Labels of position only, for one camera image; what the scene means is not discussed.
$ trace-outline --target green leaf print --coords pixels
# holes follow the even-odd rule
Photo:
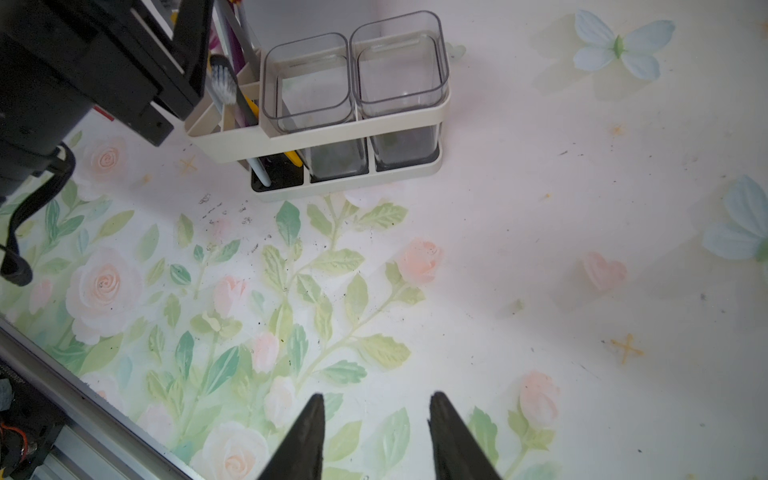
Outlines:
[[[30,312],[22,312],[19,314],[18,318],[16,319],[16,323],[14,324],[14,326],[19,332],[24,333],[26,335],[29,332],[29,327],[31,327],[32,323],[36,319],[37,319],[36,315],[32,315]]]
[[[193,235],[194,227],[192,226],[192,220],[186,215],[181,214],[176,222],[176,237],[179,247],[186,248],[192,241]]]
[[[118,386],[121,390],[128,386],[128,382],[131,381],[131,373],[134,371],[134,363],[129,356],[124,356],[120,359],[118,365]]]
[[[156,264],[152,267],[152,270],[147,273],[147,286],[154,285],[160,277],[163,275],[163,271],[165,270],[165,257],[159,259]]]
[[[293,332],[288,339],[288,357],[290,359],[290,368],[294,376],[301,372],[301,364],[304,362],[304,356],[310,342],[306,339],[306,332],[301,325],[294,325]]]
[[[102,339],[94,345],[83,361],[80,367],[80,375],[88,372],[101,370],[120,352],[120,345],[123,343],[123,334],[117,334],[107,339]]]
[[[360,321],[362,313],[368,306],[368,284],[357,273],[346,288],[344,296],[344,307],[346,309],[346,318],[353,326]]]
[[[393,289],[396,289],[404,284],[402,275],[400,274],[400,269],[397,267],[397,263],[387,262],[384,274],[386,275],[386,279],[389,280],[389,282],[392,284]]]
[[[35,221],[34,220],[27,220],[22,225],[16,229],[16,237],[17,238],[24,238],[28,236],[32,229],[35,228]]]
[[[533,436],[528,435],[529,439],[524,439],[523,443],[533,450],[549,451],[549,444],[554,440],[554,430],[539,430]]]
[[[370,463],[379,477],[383,477],[402,460],[411,441],[411,422],[406,409],[384,419],[369,441],[372,448]]]
[[[174,328],[179,323],[179,317],[181,316],[181,303],[179,303],[179,297],[171,294],[165,300],[165,308],[163,308],[163,315],[168,319],[168,325]]]
[[[167,404],[170,407],[170,413],[175,419],[179,419],[184,411],[184,386],[180,379],[174,379],[168,385]]]
[[[272,375],[277,376],[290,376],[290,360],[288,359],[288,355],[283,355],[280,360],[277,360],[277,364],[275,365],[275,369],[272,370]]]
[[[280,256],[280,252],[272,245],[267,245],[261,251],[264,258],[264,281],[278,293],[285,292],[286,283],[286,261]]]
[[[205,258],[205,252],[203,252],[203,247],[201,247],[200,245],[195,245],[192,255],[194,256],[194,259],[197,260],[198,263],[202,263],[203,258]]]
[[[198,410],[192,421],[190,422],[189,429],[187,429],[187,436],[194,437],[203,433],[211,427],[216,420],[216,417],[221,413],[221,405],[210,406],[206,409]]]
[[[57,228],[56,238],[66,237],[70,233],[74,233],[75,230],[77,230],[81,223],[83,223],[83,217],[82,215],[77,215],[76,217],[72,217],[69,220],[65,221],[61,225],[59,225]]]
[[[317,330],[323,342],[327,342],[333,336],[332,317],[333,305],[331,305],[328,297],[323,295],[315,307],[315,330]]]
[[[344,394],[342,393],[323,393],[323,403],[325,403],[326,407],[326,423],[339,411],[343,400]]]
[[[301,258],[302,253],[304,253],[304,243],[302,243],[301,239],[299,238],[299,239],[296,239],[296,242],[291,246],[290,256],[295,262],[299,258]]]
[[[125,212],[120,212],[119,214],[109,217],[104,221],[104,224],[101,225],[101,228],[99,229],[98,235],[94,239],[94,242],[100,238],[115,235],[123,227],[125,227],[125,224],[128,223],[128,221],[133,217],[133,210],[126,210]]]
[[[179,344],[176,345],[176,353],[174,358],[176,359],[176,366],[181,371],[181,376],[184,379],[190,378],[190,367],[192,366],[192,352],[194,350],[194,338],[189,331],[179,339]]]
[[[232,387],[235,396],[242,400],[246,405],[249,405],[252,402],[250,399],[250,380],[252,377],[255,377],[253,372],[253,359],[251,358],[253,352],[247,343],[240,345],[238,348],[240,349],[240,361],[237,363],[237,371],[232,377],[230,386]]]
[[[163,387],[160,376],[154,370],[147,372],[147,391],[152,398],[160,400],[163,403],[167,401],[165,387]]]
[[[202,314],[198,314],[192,317],[192,320],[190,320],[190,326],[192,329],[200,334],[206,334],[211,333],[214,331],[213,328],[211,328],[210,323],[208,323],[204,318]]]
[[[481,409],[475,407],[472,416],[469,418],[467,428],[475,437],[480,449],[488,457],[491,465],[496,465],[498,461],[498,451],[496,450],[496,434],[498,427],[491,420],[491,417]]]
[[[163,296],[163,293],[165,293],[163,290],[152,293],[152,296],[149,297],[149,300],[147,300],[147,305],[151,305],[157,302]]]
[[[140,262],[149,260],[154,254],[154,249],[157,248],[159,239],[160,231],[157,229],[157,224],[152,225],[141,240],[139,240],[139,246],[136,249],[136,260]]]
[[[203,385],[203,372],[199,367],[194,365],[192,365],[192,368],[190,368],[190,384],[195,389],[200,389],[200,387]]]
[[[395,204],[381,204],[357,220],[359,225],[387,229],[401,223],[408,209]]]
[[[331,275],[343,275],[357,270],[357,267],[362,265],[364,261],[365,257],[345,248],[321,253],[312,262],[312,266]]]
[[[259,315],[264,314],[264,295],[261,292],[257,290],[251,291],[250,302]]]
[[[144,330],[146,328],[147,320],[145,320],[144,317],[139,317],[139,319],[134,322],[133,326],[131,326],[131,329],[128,330],[127,342],[131,343],[134,340],[141,338],[141,336],[144,335]]]
[[[182,462],[188,464],[192,460],[192,455],[194,455],[195,451],[194,442],[187,440],[186,442],[180,443],[171,453],[176,455]]]
[[[226,322],[219,331],[219,335],[221,335],[221,338],[223,339],[230,339],[233,336],[240,333],[240,330],[243,328],[243,324],[239,320],[232,320],[230,322]]]
[[[366,369],[361,365],[354,362],[348,362],[347,360],[340,360],[339,362],[320,370],[320,372],[328,380],[339,385],[360,383],[362,379],[368,375]]]
[[[74,181],[68,180],[61,189],[61,201],[69,208],[74,208],[78,202],[78,185]]]
[[[61,208],[56,199],[51,200],[45,206],[45,232],[49,240],[55,240],[58,236],[58,214]]]
[[[391,336],[384,336],[381,333],[358,340],[355,342],[355,347],[361,354],[377,361],[387,370],[401,366],[411,356],[411,351],[407,346],[396,342]]]
[[[85,349],[85,344],[76,340],[72,341],[65,349],[59,349],[55,346],[51,347],[51,356],[75,375],[80,372],[87,354],[88,351]]]
[[[293,331],[293,309],[290,303],[283,302],[278,306],[270,318],[270,332],[276,336],[280,343],[288,341]]]
[[[112,206],[112,200],[109,200],[106,197],[99,198],[96,200],[96,203],[94,203],[94,207],[91,209],[90,212],[88,212],[88,215],[85,216],[86,221],[93,221],[99,218],[101,215],[104,215],[107,213],[107,210],[109,210],[109,207]]]
[[[13,204],[5,204],[2,207],[0,207],[0,217],[4,217],[6,215],[10,215],[16,211],[19,205],[22,204],[22,200],[25,198],[25,195],[21,195],[16,203]]]
[[[323,469],[323,480],[360,480],[362,473],[350,472],[343,468],[326,467]]]
[[[395,297],[396,302],[408,303],[409,305],[416,305],[423,300],[426,300],[424,292],[415,286],[409,286],[400,290],[400,293]]]
[[[77,247],[78,247],[78,252],[81,255],[85,254],[85,249],[88,248],[88,242],[90,240],[91,238],[88,235],[88,230],[84,228],[83,230],[80,230],[78,232]]]
[[[210,372],[204,380],[204,395],[215,392],[224,382],[231,379],[237,371],[237,362],[240,360],[238,347],[234,346],[222,353],[210,367]]]
[[[280,236],[285,240],[286,245],[291,247],[299,237],[299,230],[301,230],[299,209],[290,202],[283,202],[283,206],[277,212],[275,221],[277,222],[277,231],[280,232]]]
[[[67,268],[71,262],[64,258],[56,257],[42,264],[40,267],[40,273],[55,275],[60,273],[63,269]]]
[[[157,361],[162,363],[163,357],[161,356],[163,350],[165,350],[165,333],[159,326],[155,325],[151,332],[149,332],[149,338],[147,339],[147,346],[149,351],[152,352],[157,358]]]
[[[560,465],[555,462],[546,462],[528,467],[516,476],[515,480],[555,480],[559,474]]]
[[[221,249],[218,256],[216,257],[216,261],[218,263],[226,262],[230,258],[234,256],[235,253],[237,253],[237,249],[240,248],[240,240],[232,240],[227,245],[224,245],[224,248]]]
[[[520,437],[520,440],[522,440],[525,437],[525,434],[528,433],[528,420],[520,411],[519,403],[517,412],[509,411],[507,415],[507,423],[509,424],[509,428]]]
[[[174,263],[170,266],[170,279],[177,285],[187,286],[192,283],[192,276],[189,271],[178,263]]]
[[[326,218],[323,212],[315,204],[309,204],[306,207],[306,215],[310,218],[310,225],[317,231],[330,238],[333,232],[333,225]]]
[[[78,133],[76,133],[76,134],[72,135],[72,139],[69,141],[69,144],[68,144],[68,145],[69,145],[69,147],[70,147],[70,148],[75,148],[75,147],[77,147],[77,146],[78,146],[78,144],[80,143],[80,140],[81,140],[82,138],[83,138],[83,131],[82,131],[82,130],[80,130]]]
[[[344,200],[344,206],[341,207],[340,217],[341,218],[351,217],[352,215],[356,214],[358,210],[360,210],[359,207],[351,204],[349,200]]]
[[[296,275],[296,291],[309,303],[317,304],[320,301],[320,297],[323,296],[323,291],[315,279],[303,273]]]
[[[327,462],[338,462],[352,454],[357,449],[360,440],[362,421],[346,423],[330,438],[326,444],[323,459]]]

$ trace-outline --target floral tablecloth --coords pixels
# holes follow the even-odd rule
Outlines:
[[[436,175],[263,204],[94,112],[0,310],[206,480],[256,478],[314,392],[324,478],[433,478],[435,390],[504,478],[765,478],[765,4],[380,5],[417,7]]]

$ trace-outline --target metal frame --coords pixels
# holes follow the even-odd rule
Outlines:
[[[95,478],[203,480],[146,432],[128,428],[128,417],[23,336],[1,313],[0,357],[72,420],[74,425],[62,430],[55,446],[84,473],[94,472],[94,465],[109,465],[119,476],[108,476],[101,469],[95,470],[99,472]],[[85,463],[70,455],[81,456]]]

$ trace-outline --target yellow toothbrush handle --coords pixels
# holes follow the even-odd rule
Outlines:
[[[287,151],[286,157],[288,157],[288,160],[290,160],[290,163],[296,165],[297,167],[303,167],[304,163],[301,161],[301,158],[299,157],[299,154],[295,151]]]
[[[256,118],[258,118],[259,117],[259,106],[256,105],[256,103],[253,100],[248,98],[248,95],[243,94],[243,96],[245,97],[245,101],[248,102],[248,106],[250,107],[250,110],[253,112],[254,115],[256,115]]]
[[[253,112],[256,117],[259,117],[259,106],[256,105],[256,103],[253,102],[250,98],[248,98],[246,95],[243,95],[245,97],[245,100],[248,102],[248,106],[250,107],[250,110]],[[290,163],[296,165],[297,167],[303,167],[304,163],[301,161],[301,157],[299,157],[299,154],[295,151],[287,151],[286,157],[288,157],[288,160],[290,160]]]

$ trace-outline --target clear plastic cup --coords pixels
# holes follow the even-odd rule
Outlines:
[[[338,33],[277,45],[264,59],[262,112],[277,130],[292,133],[354,119],[348,45]],[[300,151],[313,181],[367,172],[363,139]]]
[[[421,11],[357,28],[350,39],[352,87],[363,117],[439,104],[448,91],[448,58],[440,19]],[[379,168],[437,158],[440,125],[371,138]]]

